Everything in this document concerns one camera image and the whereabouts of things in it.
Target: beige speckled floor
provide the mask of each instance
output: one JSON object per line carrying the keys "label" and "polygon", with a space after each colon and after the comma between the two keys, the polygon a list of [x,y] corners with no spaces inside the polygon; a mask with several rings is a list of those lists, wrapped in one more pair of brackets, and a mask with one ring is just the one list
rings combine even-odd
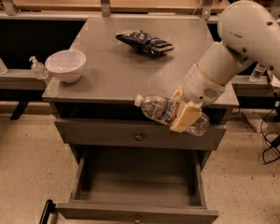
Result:
{"label": "beige speckled floor", "polygon": [[[46,106],[29,105],[19,120],[9,120],[10,110],[0,104],[0,224],[39,223],[47,199],[68,201],[77,164]],[[267,110],[258,112],[264,116]],[[269,132],[280,133],[273,115],[268,124]],[[207,206],[220,214],[215,224],[280,224],[280,161],[261,164],[266,146],[242,113],[232,115],[227,126],[203,170]],[[49,223],[98,222],[56,214]]]}

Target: bowl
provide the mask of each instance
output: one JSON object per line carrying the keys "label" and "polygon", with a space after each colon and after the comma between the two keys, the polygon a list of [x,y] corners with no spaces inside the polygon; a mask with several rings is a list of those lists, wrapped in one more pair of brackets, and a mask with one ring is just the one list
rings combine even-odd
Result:
{"label": "bowl", "polygon": [[55,78],[72,83],[83,75],[86,56],[79,50],[65,49],[50,55],[46,59],[45,66]]}

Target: white bottle cap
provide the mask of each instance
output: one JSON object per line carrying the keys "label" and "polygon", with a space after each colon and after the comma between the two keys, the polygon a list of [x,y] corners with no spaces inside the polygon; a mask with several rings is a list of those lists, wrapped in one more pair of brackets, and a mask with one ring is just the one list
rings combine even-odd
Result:
{"label": "white bottle cap", "polygon": [[144,101],[143,96],[141,94],[138,94],[134,99],[134,105],[139,107],[143,103],[143,101]]}

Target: open drawer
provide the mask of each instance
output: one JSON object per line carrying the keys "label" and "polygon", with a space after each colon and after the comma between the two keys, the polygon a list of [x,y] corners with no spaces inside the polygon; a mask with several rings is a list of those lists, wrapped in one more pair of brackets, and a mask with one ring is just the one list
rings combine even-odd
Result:
{"label": "open drawer", "polygon": [[192,150],[91,147],[84,150],[65,218],[134,223],[213,223]]}
{"label": "open drawer", "polygon": [[118,119],[57,119],[55,125],[68,144],[116,147],[162,147],[216,150],[225,125],[210,125],[204,136],[170,132],[154,121]]}

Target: white robotic arm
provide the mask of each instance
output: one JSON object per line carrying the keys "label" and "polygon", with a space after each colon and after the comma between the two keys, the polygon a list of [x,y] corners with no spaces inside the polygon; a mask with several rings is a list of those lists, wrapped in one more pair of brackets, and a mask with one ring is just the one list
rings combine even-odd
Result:
{"label": "white robotic arm", "polygon": [[222,42],[214,42],[185,76],[187,99],[212,104],[254,61],[273,69],[280,80],[280,25],[263,6],[236,2],[219,16],[217,28]]}

